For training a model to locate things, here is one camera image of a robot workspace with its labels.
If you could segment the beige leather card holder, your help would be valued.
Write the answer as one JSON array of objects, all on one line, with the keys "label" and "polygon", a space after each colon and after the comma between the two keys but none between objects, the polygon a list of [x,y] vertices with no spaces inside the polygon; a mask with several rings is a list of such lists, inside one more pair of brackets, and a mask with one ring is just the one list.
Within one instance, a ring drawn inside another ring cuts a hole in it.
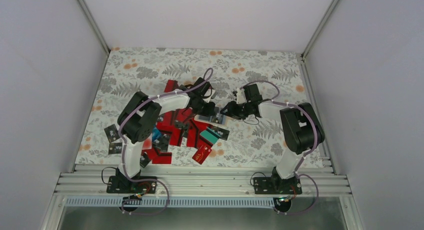
[{"label": "beige leather card holder", "polygon": [[213,124],[217,126],[226,126],[227,125],[227,116],[220,113],[221,108],[215,107],[215,114],[212,116],[196,115],[194,120],[202,123]]}]

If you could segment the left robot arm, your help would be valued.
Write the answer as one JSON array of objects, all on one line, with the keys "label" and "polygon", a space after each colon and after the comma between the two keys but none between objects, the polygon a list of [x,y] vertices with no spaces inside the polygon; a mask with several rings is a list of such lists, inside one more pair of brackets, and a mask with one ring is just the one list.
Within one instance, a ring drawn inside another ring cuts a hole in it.
[{"label": "left robot arm", "polygon": [[131,193],[139,187],[140,157],[144,142],[152,135],[160,115],[179,109],[191,108],[193,112],[214,115],[215,104],[207,102],[206,94],[211,84],[198,78],[192,87],[178,86],[159,95],[136,92],[118,117],[118,134],[123,140],[121,163],[115,172],[117,183],[112,186]]}]

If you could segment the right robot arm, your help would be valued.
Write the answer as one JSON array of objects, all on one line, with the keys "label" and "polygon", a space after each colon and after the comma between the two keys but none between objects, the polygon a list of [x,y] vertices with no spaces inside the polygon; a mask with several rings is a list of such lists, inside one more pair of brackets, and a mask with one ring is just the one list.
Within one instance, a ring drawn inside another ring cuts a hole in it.
[{"label": "right robot arm", "polygon": [[289,179],[297,176],[305,158],[325,140],[324,130],[309,102],[295,104],[263,98],[256,83],[244,85],[241,91],[236,92],[236,100],[227,103],[220,113],[236,120],[253,115],[281,122],[289,151],[282,154],[273,168],[270,185],[274,192],[282,194],[289,189]]}]

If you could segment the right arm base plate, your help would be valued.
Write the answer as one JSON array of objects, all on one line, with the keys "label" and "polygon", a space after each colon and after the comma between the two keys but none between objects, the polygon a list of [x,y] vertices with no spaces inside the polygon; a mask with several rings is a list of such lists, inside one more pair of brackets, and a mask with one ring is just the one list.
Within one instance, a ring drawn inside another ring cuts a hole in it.
[{"label": "right arm base plate", "polygon": [[256,195],[300,195],[303,193],[300,179],[295,176],[276,180],[264,176],[254,177],[252,184]]}]

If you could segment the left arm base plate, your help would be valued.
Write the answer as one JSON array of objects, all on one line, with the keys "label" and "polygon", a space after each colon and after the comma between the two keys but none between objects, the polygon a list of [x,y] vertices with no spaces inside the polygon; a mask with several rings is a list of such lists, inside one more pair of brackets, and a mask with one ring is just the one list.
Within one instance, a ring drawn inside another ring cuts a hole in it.
[{"label": "left arm base plate", "polygon": [[140,182],[129,181],[127,178],[120,179],[118,176],[111,176],[108,180],[106,192],[108,194],[155,194],[157,177],[140,176]]}]

